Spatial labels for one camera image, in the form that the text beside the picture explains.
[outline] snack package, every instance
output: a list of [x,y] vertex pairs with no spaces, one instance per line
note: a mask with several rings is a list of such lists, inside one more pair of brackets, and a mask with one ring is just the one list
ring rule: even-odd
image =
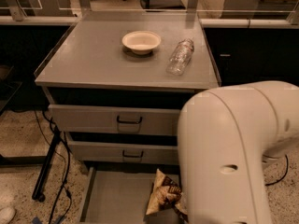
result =
[[146,215],[173,208],[179,217],[188,222],[184,200],[184,195],[178,184],[157,169]]

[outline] drawer handle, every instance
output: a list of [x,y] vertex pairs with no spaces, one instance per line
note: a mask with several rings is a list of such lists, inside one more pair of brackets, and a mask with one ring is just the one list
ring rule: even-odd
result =
[[135,159],[141,159],[143,157],[143,151],[141,151],[141,154],[140,155],[127,155],[125,154],[125,151],[123,150],[122,151],[122,156],[124,158],[135,158]]
[[142,117],[139,118],[139,121],[125,121],[121,120],[120,116],[116,118],[116,121],[118,123],[125,123],[125,124],[140,124],[142,122]]

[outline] white robotic arm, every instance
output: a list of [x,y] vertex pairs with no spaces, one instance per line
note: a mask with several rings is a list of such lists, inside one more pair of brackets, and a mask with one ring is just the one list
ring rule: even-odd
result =
[[195,95],[178,121],[191,224],[271,224],[263,167],[299,145],[299,88],[265,81]]

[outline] white bowl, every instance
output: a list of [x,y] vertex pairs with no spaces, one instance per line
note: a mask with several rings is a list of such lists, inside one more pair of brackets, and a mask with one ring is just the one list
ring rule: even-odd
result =
[[137,55],[146,55],[157,48],[161,43],[159,35],[150,31],[136,31],[127,34],[122,39],[122,44]]

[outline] plastic bottle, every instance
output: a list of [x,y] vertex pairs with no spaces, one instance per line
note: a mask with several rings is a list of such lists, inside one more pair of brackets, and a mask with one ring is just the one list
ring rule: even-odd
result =
[[188,38],[180,41],[169,59],[170,63],[166,71],[173,75],[182,75],[193,53],[194,42],[192,39]]

